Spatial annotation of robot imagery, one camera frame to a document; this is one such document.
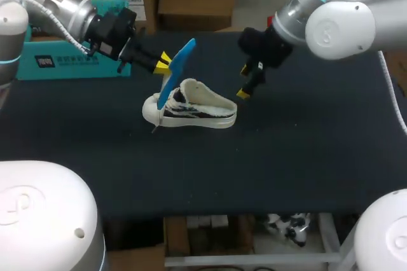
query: teal box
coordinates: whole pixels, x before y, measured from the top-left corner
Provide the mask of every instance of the teal box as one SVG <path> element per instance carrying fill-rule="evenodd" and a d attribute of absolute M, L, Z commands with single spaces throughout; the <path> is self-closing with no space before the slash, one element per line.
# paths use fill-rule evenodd
<path fill-rule="evenodd" d="M 117 14 L 127 7 L 126 0 L 92 0 L 99 14 L 111 11 Z M 18 68 L 18 80 L 52 80 L 75 78 L 126 77 L 131 75 L 127 64 L 117 73 L 118 61 L 99 53 L 93 57 L 83 55 L 67 41 L 25 42 Z"/>

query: dark table cover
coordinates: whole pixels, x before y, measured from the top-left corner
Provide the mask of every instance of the dark table cover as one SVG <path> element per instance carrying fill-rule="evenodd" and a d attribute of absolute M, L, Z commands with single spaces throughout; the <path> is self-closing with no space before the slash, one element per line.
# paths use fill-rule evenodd
<path fill-rule="evenodd" d="M 191 34 L 146 40 L 173 56 Z M 361 212 L 407 187 L 406 136 L 377 54 L 339 62 L 296 50 L 247 101 L 238 35 L 199 34 L 184 77 L 238 103 L 226 130 L 153 126 L 159 76 L 22 81 L 0 115 L 0 160 L 78 173 L 105 218 L 243 212 Z"/>

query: white shelf frame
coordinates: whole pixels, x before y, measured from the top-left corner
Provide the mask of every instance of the white shelf frame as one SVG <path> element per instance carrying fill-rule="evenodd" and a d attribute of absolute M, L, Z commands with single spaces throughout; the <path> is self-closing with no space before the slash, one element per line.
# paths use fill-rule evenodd
<path fill-rule="evenodd" d="M 329 271 L 351 271 L 355 265 L 353 251 L 354 230 L 340 245 L 331 214 L 318 214 L 319 230 L 325 253 L 310 254 L 250 254 L 228 256 L 168 257 L 166 267 L 203 267 L 211 265 L 298 265 L 328 263 Z"/>

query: white sneaker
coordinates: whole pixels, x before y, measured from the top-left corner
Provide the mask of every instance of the white sneaker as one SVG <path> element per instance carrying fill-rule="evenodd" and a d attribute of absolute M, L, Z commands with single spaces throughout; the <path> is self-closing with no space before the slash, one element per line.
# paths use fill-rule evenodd
<path fill-rule="evenodd" d="M 142 107 L 144 119 L 155 126 L 225 129 L 236 121 L 237 105 L 195 79 L 185 79 L 174 89 L 162 112 L 157 109 L 159 96 L 149 97 Z"/>

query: white cable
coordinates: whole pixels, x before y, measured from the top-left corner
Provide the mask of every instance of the white cable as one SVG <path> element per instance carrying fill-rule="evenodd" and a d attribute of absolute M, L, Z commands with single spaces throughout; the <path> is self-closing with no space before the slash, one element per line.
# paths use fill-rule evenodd
<path fill-rule="evenodd" d="M 34 5 L 35 7 L 39 8 L 41 12 L 43 12 L 61 31 L 61 33 L 64 35 L 65 39 L 73 44 L 81 53 L 84 55 L 88 55 L 89 49 L 84 47 L 81 43 L 77 42 L 71 34 L 66 30 L 66 28 L 62 25 L 62 23 L 57 19 L 57 17 L 52 13 L 51 10 L 48 8 L 45 8 L 42 4 L 39 4 L 35 2 L 35 0 L 0 0 L 0 6 L 11 3 L 11 2 L 26 2 Z"/>
<path fill-rule="evenodd" d="M 403 120 L 403 117 L 401 116 L 399 104 L 397 103 L 397 99 L 396 99 L 396 94 L 394 93 L 392 78 L 390 77 L 389 69 L 387 68 L 386 59 L 384 57 L 383 52 L 378 52 L 378 55 L 379 55 L 380 63 L 382 64 L 382 69 L 383 69 L 384 77 L 387 82 L 387 86 L 389 87 L 390 98 L 392 99 L 394 111 L 396 112 L 396 116 L 397 116 L 397 119 L 399 120 L 401 128 L 403 129 L 404 133 L 407 135 L 407 126 Z"/>

